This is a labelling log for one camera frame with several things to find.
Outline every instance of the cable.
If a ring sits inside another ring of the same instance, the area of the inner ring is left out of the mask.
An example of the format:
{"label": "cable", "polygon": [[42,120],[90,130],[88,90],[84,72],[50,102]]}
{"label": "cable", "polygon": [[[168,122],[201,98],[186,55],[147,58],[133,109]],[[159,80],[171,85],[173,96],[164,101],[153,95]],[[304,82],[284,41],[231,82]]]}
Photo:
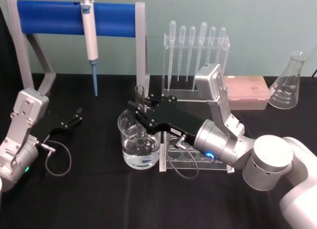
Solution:
{"label": "cable", "polygon": [[64,172],[64,173],[59,173],[59,174],[56,174],[56,173],[53,173],[49,167],[48,167],[48,161],[49,161],[49,157],[51,156],[51,153],[49,152],[48,156],[46,157],[46,160],[45,160],[45,168],[46,170],[48,171],[48,173],[50,173],[51,175],[53,176],[56,176],[56,177],[61,177],[61,176],[64,176],[65,174],[67,174],[69,171],[70,171],[70,168],[71,168],[71,154],[70,154],[70,151],[69,149],[63,145],[62,143],[58,142],[58,141],[52,141],[52,140],[49,140],[47,142],[52,142],[52,143],[56,143],[56,144],[59,144],[60,146],[64,147],[69,155],[69,166],[68,166],[68,169]]}
{"label": "cable", "polygon": [[317,69],[315,70],[315,72],[312,75],[312,78],[315,76],[315,74],[317,73]]}
{"label": "cable", "polygon": [[172,164],[171,160],[170,160],[170,157],[168,156],[168,151],[169,151],[169,147],[167,148],[167,153],[166,153],[166,156],[167,156],[167,159],[168,159],[168,162],[170,163],[170,165],[173,167],[173,169],[182,177],[182,178],[185,178],[185,179],[196,179],[198,174],[199,174],[199,168],[198,168],[198,164],[195,160],[195,158],[193,157],[192,153],[190,153],[190,151],[187,149],[187,148],[184,148],[184,150],[190,155],[190,157],[193,159],[194,161],[194,164],[196,166],[196,174],[194,176],[185,176],[183,175],[181,172],[179,172],[175,166]]}

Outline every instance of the erlenmeyer flask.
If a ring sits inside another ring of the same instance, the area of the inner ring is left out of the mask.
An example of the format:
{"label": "erlenmeyer flask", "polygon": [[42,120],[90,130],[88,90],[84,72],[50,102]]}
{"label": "erlenmeyer flask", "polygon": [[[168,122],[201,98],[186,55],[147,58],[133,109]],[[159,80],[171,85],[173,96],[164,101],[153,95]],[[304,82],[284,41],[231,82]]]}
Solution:
{"label": "erlenmeyer flask", "polygon": [[301,69],[307,60],[305,52],[293,51],[291,59],[283,73],[269,88],[269,103],[278,109],[291,109],[298,102]]}

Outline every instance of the pipette tip box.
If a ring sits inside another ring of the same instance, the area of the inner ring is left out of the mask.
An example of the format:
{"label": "pipette tip box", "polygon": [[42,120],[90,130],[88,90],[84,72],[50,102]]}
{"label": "pipette tip box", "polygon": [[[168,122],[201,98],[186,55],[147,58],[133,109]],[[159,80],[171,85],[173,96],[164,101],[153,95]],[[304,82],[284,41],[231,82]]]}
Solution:
{"label": "pipette tip box", "polygon": [[231,110],[263,110],[270,92],[263,76],[225,76]]}

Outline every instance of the black tablecloth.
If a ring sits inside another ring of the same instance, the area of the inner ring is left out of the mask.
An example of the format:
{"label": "black tablecloth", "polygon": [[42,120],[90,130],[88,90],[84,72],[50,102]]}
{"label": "black tablecloth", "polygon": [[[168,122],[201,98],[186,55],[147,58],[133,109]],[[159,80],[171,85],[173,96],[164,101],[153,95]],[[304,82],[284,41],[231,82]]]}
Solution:
{"label": "black tablecloth", "polygon": [[[36,83],[40,76],[35,76]],[[83,122],[72,133],[52,136],[71,151],[73,164],[65,177],[47,174],[39,157],[18,184],[2,194],[1,229],[289,229],[279,200],[291,189],[282,179],[269,192],[250,188],[241,171],[200,171],[185,180],[158,164],[144,171],[129,168],[122,157],[117,118],[133,99],[134,76],[99,76],[94,98],[90,75],[57,75],[49,109],[70,116],[83,108]],[[151,79],[159,93],[160,77]],[[317,81],[302,78],[298,105],[291,110],[267,106],[264,111],[234,111],[249,137],[291,136],[315,154]],[[0,90],[0,136],[7,133],[18,88]],[[197,108],[187,110],[197,114]],[[205,111],[200,116],[210,117]]]}

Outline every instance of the blue bar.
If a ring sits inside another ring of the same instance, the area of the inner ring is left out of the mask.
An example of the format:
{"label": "blue bar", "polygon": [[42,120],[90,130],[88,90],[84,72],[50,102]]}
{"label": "blue bar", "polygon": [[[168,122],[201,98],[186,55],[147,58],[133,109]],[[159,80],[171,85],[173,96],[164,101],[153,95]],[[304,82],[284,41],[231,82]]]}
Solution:
{"label": "blue bar", "polygon": [[[21,29],[25,34],[83,35],[80,2],[18,0]],[[135,5],[95,3],[98,36],[135,37]]]}

